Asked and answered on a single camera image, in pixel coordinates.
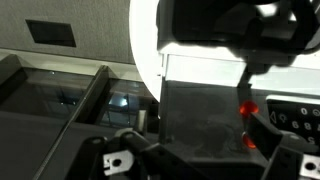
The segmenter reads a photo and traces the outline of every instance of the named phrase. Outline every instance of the red indicator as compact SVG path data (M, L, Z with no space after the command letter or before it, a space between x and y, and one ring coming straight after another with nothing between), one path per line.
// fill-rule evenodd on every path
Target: red indicator
M240 114L245 117L248 118L250 113L257 113L259 112L259 108L256 105L256 103L252 102L252 101L245 101L244 103L242 103L242 105L240 106Z

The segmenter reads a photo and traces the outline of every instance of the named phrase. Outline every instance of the white light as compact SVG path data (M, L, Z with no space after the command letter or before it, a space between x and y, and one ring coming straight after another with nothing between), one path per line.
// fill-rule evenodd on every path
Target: white light
M127 99L122 99L121 106L126 106L126 105L128 105Z
M294 16L294 14L292 13L290 16L290 21L297 21L296 17Z
M263 17L270 17L276 15L277 6L275 4L256 6Z

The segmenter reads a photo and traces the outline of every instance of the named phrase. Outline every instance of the bolt hole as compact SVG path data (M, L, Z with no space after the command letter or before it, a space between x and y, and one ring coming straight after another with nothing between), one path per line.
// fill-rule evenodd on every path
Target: bolt hole
M163 155L165 154L165 152L162 151L162 150L160 150L160 151L158 151L158 154L159 154L160 156L163 156Z
M119 167L121 165L122 161L120 159L116 159L112 162L112 165L114 167Z
M309 171L312 171L312 170L316 169L316 165L314 163L307 163L304 167L306 169L308 169Z

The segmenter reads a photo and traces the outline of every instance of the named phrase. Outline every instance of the control panel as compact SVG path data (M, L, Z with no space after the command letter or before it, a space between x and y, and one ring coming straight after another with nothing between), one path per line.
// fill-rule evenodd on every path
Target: control panel
M267 104L270 123L275 127L320 145L320 100L270 95Z

